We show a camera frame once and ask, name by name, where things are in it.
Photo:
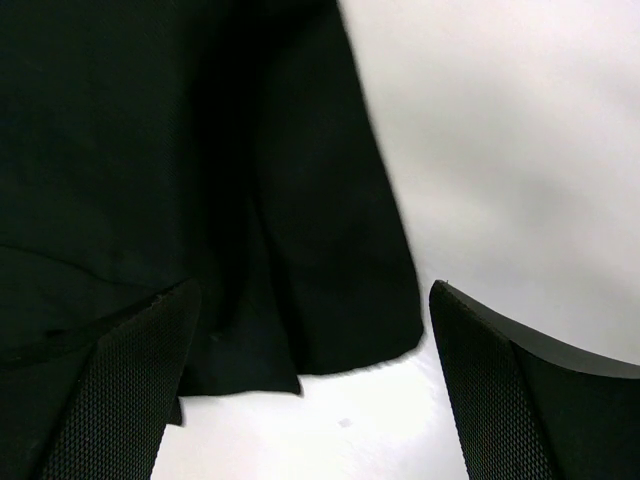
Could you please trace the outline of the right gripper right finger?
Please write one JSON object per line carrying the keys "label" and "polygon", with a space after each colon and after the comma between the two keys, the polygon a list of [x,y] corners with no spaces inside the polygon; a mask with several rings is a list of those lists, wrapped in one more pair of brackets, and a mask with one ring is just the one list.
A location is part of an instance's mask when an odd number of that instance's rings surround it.
{"label": "right gripper right finger", "polygon": [[429,313],[472,480],[638,480],[638,366],[571,346],[437,281]]}

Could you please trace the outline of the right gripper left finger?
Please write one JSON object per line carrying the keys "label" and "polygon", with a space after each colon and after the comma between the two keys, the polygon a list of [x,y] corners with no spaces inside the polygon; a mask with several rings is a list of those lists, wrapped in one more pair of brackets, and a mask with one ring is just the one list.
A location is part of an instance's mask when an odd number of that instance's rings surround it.
{"label": "right gripper left finger", "polygon": [[4,479],[148,479],[201,304],[187,280],[1,354]]}

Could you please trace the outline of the black pleated skirt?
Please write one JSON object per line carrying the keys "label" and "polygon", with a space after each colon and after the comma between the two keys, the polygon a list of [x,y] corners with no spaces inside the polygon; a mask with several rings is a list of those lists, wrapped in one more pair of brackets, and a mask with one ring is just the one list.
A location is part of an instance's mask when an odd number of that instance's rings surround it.
{"label": "black pleated skirt", "polygon": [[334,1],[1,5],[1,347],[198,283],[178,393],[299,394],[420,343]]}

